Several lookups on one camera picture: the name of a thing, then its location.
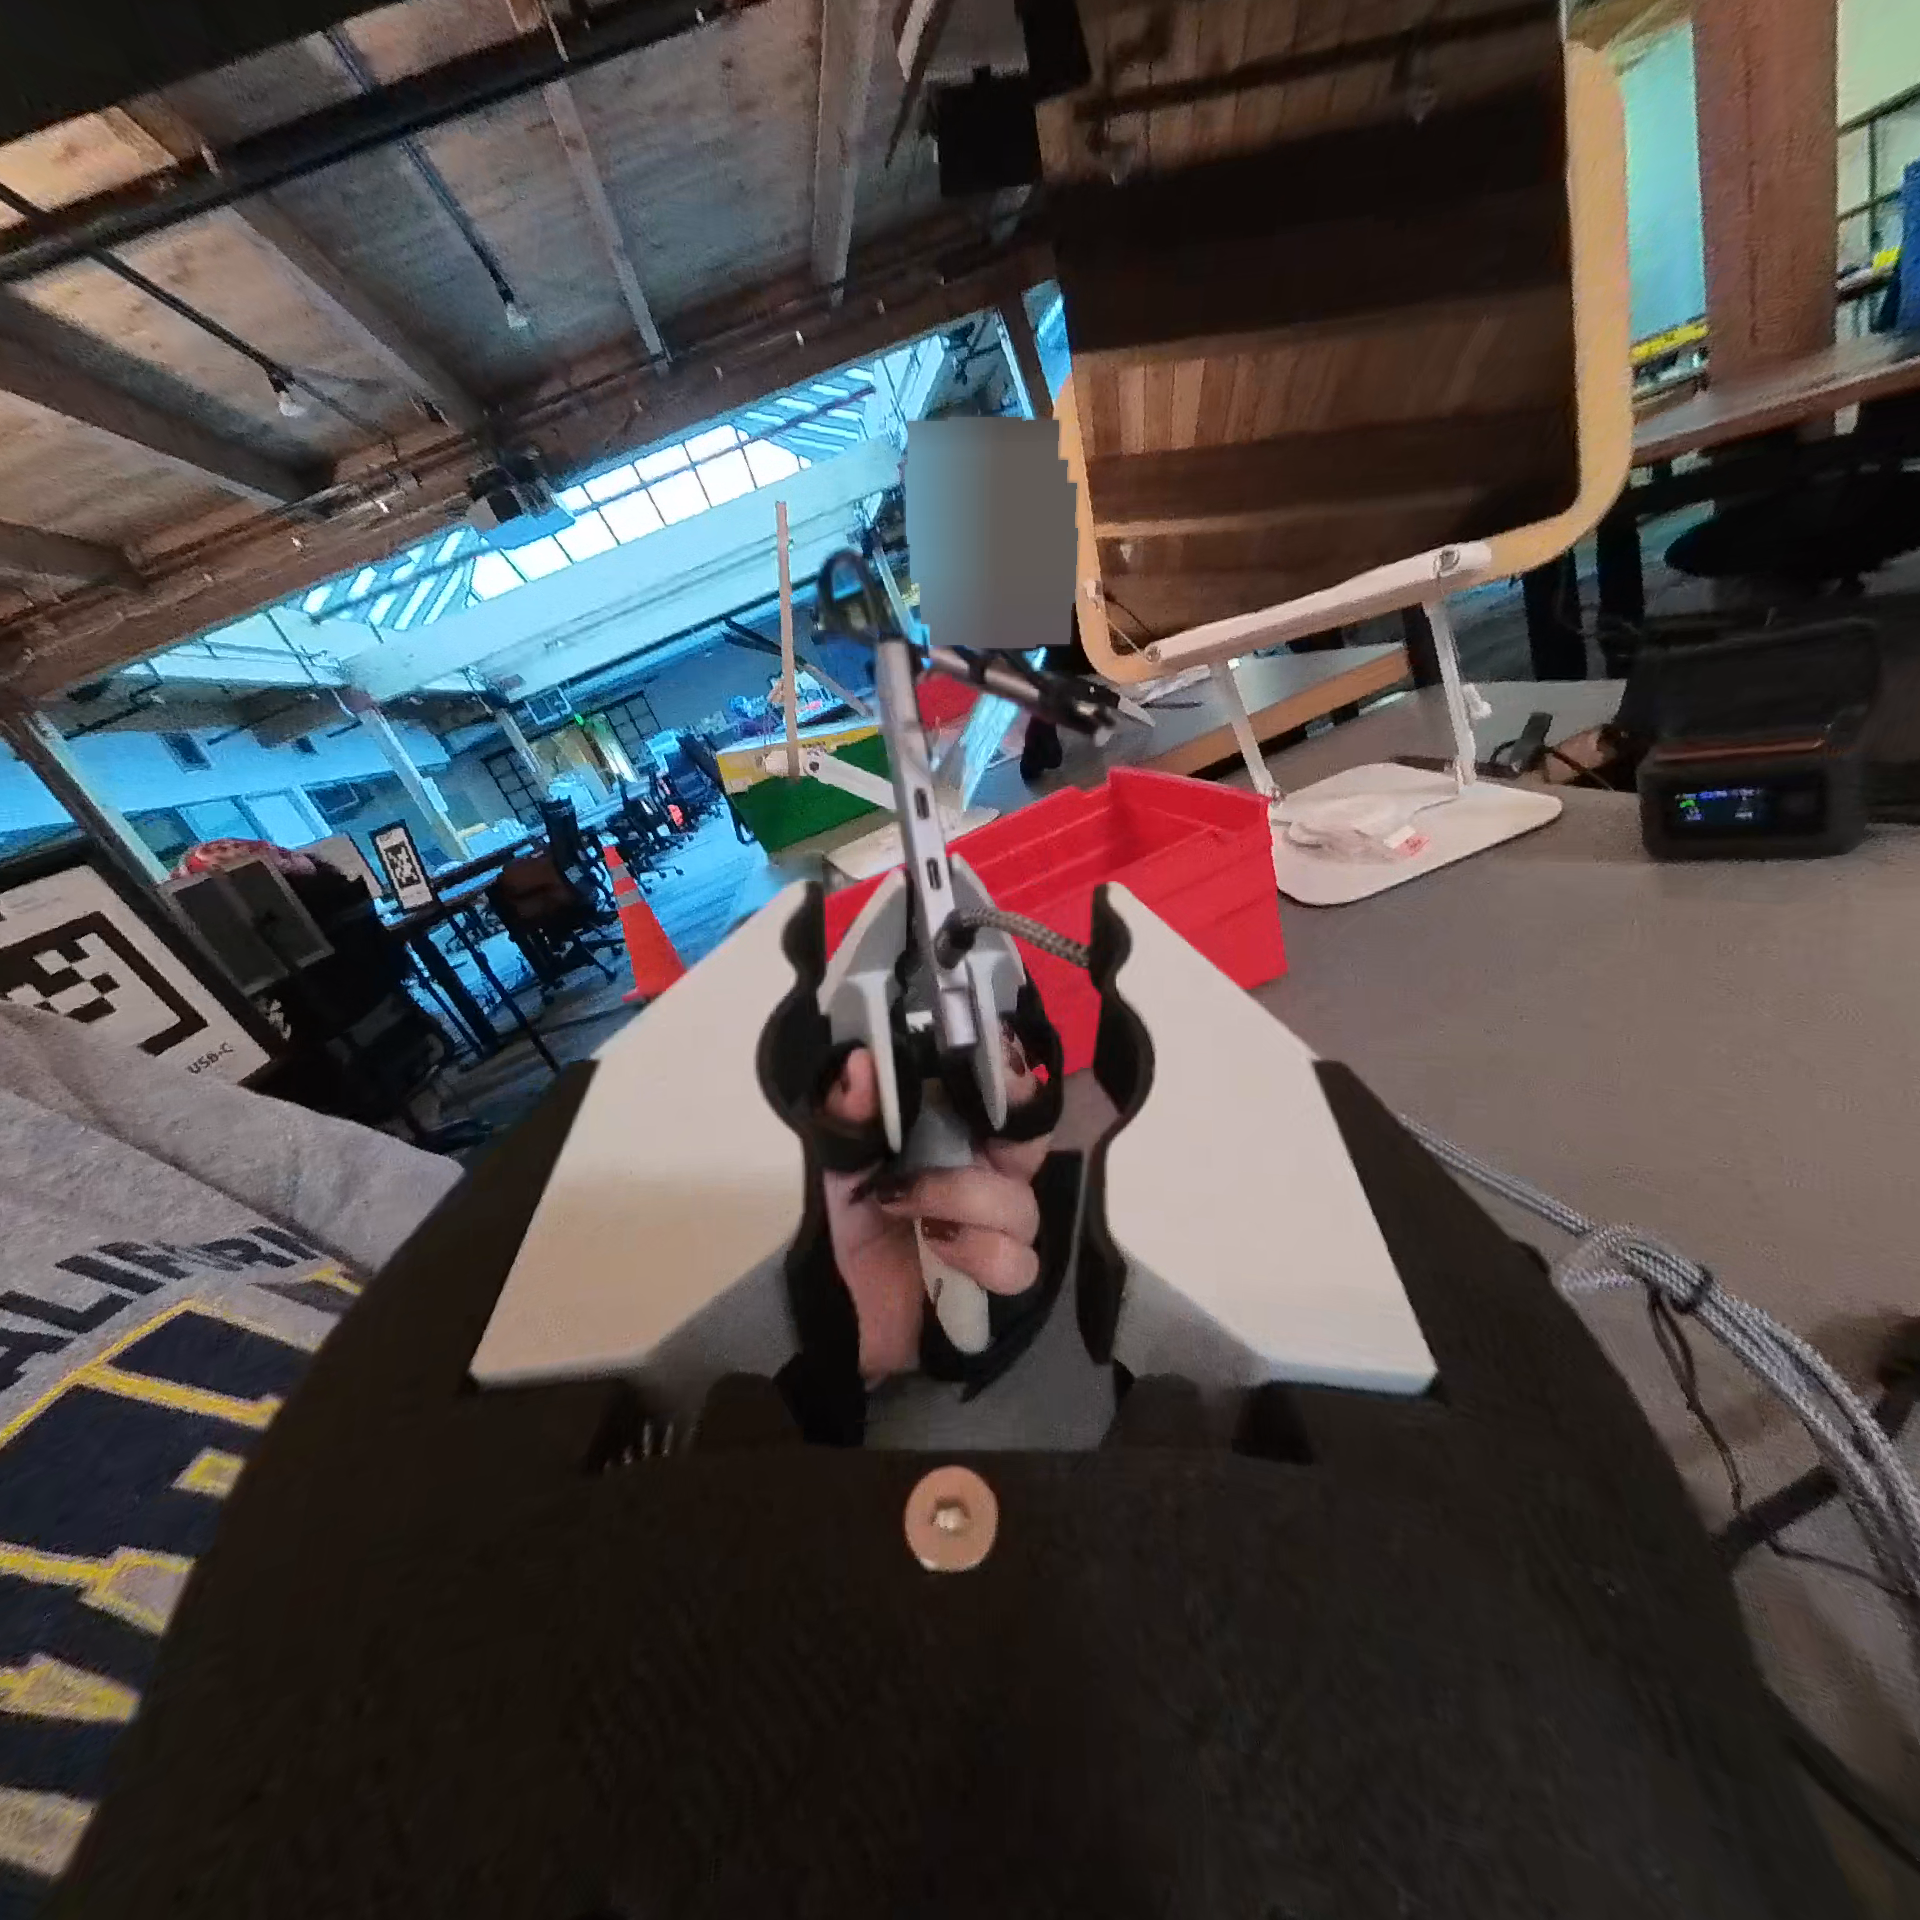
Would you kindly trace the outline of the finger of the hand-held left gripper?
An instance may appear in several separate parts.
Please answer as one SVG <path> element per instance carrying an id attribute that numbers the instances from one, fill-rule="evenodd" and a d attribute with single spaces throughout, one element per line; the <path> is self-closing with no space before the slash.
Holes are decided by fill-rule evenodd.
<path id="1" fill-rule="evenodd" d="M 970 1129 L 1005 1129 L 1040 1098 L 1040 1042 L 1026 1036 L 1022 1011 L 1027 969 L 1007 931 L 964 923 L 961 934 L 974 1042 L 960 1065 L 960 1111 Z"/>
<path id="2" fill-rule="evenodd" d="M 897 967 L 908 931 L 908 876 L 885 873 L 845 927 L 817 992 L 829 1040 L 862 1045 L 869 1053 L 876 1070 L 878 1123 L 890 1158 L 899 1155 L 909 1125 L 902 1111 L 895 1040 Z"/>

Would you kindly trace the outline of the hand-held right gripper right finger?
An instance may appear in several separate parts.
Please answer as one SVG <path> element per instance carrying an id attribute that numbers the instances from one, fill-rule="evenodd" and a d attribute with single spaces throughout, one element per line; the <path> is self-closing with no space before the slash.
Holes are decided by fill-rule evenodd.
<path id="1" fill-rule="evenodd" d="M 1432 1412 L 1438 1362 L 1323 1059 L 1120 882 L 1096 886 L 1075 1329 L 1107 1443 L 1312 1447 Z"/>

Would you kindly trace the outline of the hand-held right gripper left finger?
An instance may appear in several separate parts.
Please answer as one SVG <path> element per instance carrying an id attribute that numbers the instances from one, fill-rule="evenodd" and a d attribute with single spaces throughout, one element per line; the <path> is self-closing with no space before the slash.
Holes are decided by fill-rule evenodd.
<path id="1" fill-rule="evenodd" d="M 788 883 L 587 1061 L 470 1356 L 478 1389 L 609 1385 L 632 1447 L 691 1447 L 760 1403 L 866 1439 L 858 1326 L 829 1235 L 813 1098 L 832 1036 L 823 887 Z"/>

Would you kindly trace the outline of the silver usb hub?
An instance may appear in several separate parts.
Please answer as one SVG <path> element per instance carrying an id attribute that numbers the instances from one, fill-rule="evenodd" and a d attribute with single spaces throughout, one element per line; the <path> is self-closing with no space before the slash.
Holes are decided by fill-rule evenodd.
<path id="1" fill-rule="evenodd" d="M 902 866 L 925 975 L 925 1003 L 943 1053 L 970 1049 L 982 1036 L 974 989 L 948 959 L 943 926 L 951 907 L 948 840 L 933 797 L 933 772 L 917 703 L 917 652 L 903 617 L 854 548 L 834 549 L 816 588 L 822 624 L 873 653 L 878 725 L 885 741 Z"/>

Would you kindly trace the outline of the person's left hand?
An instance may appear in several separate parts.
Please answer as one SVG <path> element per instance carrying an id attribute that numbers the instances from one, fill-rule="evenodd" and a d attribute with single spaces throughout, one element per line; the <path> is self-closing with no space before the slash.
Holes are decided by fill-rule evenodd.
<path id="1" fill-rule="evenodd" d="M 832 1263 L 856 1327 L 859 1384 L 880 1387 L 922 1374 L 925 1356 L 948 1365 L 922 1272 L 925 1250 L 991 1302 L 991 1344 L 960 1353 L 960 1365 L 1030 1348 L 1058 1292 L 1038 1192 L 1052 1132 L 995 1134 L 971 1145 L 966 1164 L 902 1176 L 890 1165 L 881 1075 L 871 1051 L 858 1043 L 835 1051 L 813 1114 L 826 1144 L 852 1155 L 848 1165 L 823 1172 L 823 1195 Z"/>

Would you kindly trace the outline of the green box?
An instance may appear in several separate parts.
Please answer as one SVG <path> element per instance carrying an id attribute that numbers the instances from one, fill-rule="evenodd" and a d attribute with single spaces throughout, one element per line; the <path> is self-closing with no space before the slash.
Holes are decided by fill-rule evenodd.
<path id="1" fill-rule="evenodd" d="M 852 788 L 786 769 L 786 738 L 768 734 L 717 751 L 723 792 L 737 822 L 768 851 L 786 851 L 852 822 L 867 822 L 893 806 L 892 761 L 871 719 L 802 727 L 798 751 L 835 761 Z"/>

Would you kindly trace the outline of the orange traffic cone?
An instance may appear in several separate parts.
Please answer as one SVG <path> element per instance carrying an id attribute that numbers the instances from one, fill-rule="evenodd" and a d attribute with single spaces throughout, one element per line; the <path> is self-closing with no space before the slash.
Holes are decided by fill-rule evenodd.
<path id="1" fill-rule="evenodd" d="M 611 886 L 617 931 L 632 975 L 622 999 L 629 1005 L 645 1005 L 684 979 L 687 967 L 614 838 L 604 834 L 597 840 L 597 851 Z"/>

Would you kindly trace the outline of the red plastic bin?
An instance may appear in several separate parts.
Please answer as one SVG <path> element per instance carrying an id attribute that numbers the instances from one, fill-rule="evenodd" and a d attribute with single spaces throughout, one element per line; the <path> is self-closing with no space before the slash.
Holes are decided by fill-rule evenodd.
<path id="1" fill-rule="evenodd" d="M 1249 790 L 1149 769 L 1068 785 L 948 843 L 995 907 L 1085 943 L 1117 883 L 1240 989 L 1284 974 L 1268 806 Z"/>

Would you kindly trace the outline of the grey printed sweatshirt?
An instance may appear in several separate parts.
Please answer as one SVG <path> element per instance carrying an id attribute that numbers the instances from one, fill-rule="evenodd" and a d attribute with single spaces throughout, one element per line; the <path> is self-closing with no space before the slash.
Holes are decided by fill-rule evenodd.
<path id="1" fill-rule="evenodd" d="M 2 1911 L 104 1793 L 264 1431 L 458 1160 L 2 1013 Z"/>

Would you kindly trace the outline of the large printed tag board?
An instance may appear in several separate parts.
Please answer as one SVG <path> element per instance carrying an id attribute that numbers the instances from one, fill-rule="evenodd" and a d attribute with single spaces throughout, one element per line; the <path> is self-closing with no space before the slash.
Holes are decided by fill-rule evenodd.
<path id="1" fill-rule="evenodd" d="M 178 923 L 90 857 L 4 864 L 2 997 L 199 1081 L 251 1085 L 279 1058 Z"/>

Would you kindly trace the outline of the black power station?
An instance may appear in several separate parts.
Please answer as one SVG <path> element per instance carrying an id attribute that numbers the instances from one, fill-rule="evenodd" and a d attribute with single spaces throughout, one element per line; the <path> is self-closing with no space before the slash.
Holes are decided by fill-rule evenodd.
<path id="1" fill-rule="evenodd" d="M 1851 721 L 1666 736 L 1635 769 L 1645 856 L 1659 862 L 1807 859 L 1866 831 L 1866 755 Z"/>

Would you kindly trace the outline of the black office chair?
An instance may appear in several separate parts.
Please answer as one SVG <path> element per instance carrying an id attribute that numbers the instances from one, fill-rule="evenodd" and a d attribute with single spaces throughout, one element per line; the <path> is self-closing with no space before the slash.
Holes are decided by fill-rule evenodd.
<path id="1" fill-rule="evenodd" d="M 1918 472 L 1864 467 L 1717 506 L 1672 539 L 1664 564 L 1706 582 L 1798 593 L 1857 584 L 1918 548 Z"/>

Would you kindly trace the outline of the wooden desk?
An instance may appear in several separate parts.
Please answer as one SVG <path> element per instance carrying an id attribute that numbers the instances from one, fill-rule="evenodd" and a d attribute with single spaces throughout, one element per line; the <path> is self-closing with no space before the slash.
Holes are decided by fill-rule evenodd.
<path id="1" fill-rule="evenodd" d="M 1635 421 L 1627 466 L 1673 463 L 1916 388 L 1916 331 L 1837 342 L 1733 382 L 1708 380 L 1692 396 L 1647 411 Z"/>

